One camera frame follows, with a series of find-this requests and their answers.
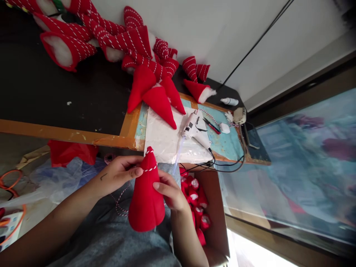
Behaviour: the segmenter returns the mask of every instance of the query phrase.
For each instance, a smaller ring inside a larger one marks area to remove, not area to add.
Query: glue bottle
[[[238,104],[238,100],[234,98],[221,98],[220,101],[230,106],[236,106]]]

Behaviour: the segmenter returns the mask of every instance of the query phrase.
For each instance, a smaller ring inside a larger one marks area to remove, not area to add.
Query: person
[[[160,182],[152,185],[168,206],[159,226],[138,233],[128,223],[127,213],[117,214],[113,197],[121,196],[119,206],[128,210],[132,182],[143,173],[142,160],[142,156],[115,158],[3,250],[1,266],[208,266],[189,204],[168,173],[158,170]]]

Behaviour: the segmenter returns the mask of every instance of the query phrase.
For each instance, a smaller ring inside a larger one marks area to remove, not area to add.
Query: hand
[[[114,192],[127,181],[140,177],[144,172],[139,165],[142,156],[118,156],[85,186],[98,199]]]
[[[154,182],[153,187],[163,195],[168,207],[176,211],[190,210],[182,190],[173,177],[161,170],[158,170],[158,175],[161,182]]]

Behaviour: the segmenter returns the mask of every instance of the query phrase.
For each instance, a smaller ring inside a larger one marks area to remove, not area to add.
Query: wire
[[[230,75],[226,78],[226,80],[218,87],[217,90],[222,88],[226,82],[230,79],[230,77],[234,74],[235,70],[241,65],[241,63],[247,58],[247,56],[252,52],[252,50],[258,45],[258,43],[262,40],[262,38],[266,35],[266,33],[273,27],[273,25],[279,20],[279,18],[283,15],[283,13],[287,10],[287,8],[293,3],[294,0],[288,0],[287,3],[283,6],[281,11],[279,11],[278,15],[274,18],[272,23],[268,26],[267,30],[264,31],[264,33],[261,35],[261,37],[257,40],[257,42],[253,45],[253,47],[250,49],[250,51],[244,56],[244,58],[237,64],[237,66],[234,68],[234,70],[230,73]]]

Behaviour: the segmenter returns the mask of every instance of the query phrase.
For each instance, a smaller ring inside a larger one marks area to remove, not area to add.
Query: white paper
[[[186,126],[187,120],[194,109],[184,107],[186,115],[180,114],[175,108],[172,108],[173,118],[177,125],[177,130],[173,130],[156,112],[148,109],[147,129],[145,151],[149,146],[154,150],[157,162],[171,163],[175,162],[179,144],[182,139],[182,131]],[[198,111],[200,116],[197,127],[206,130],[203,114]],[[207,132],[201,132],[208,139]],[[212,160],[210,152],[205,149],[195,138],[185,140],[179,156],[181,163],[202,163]]]

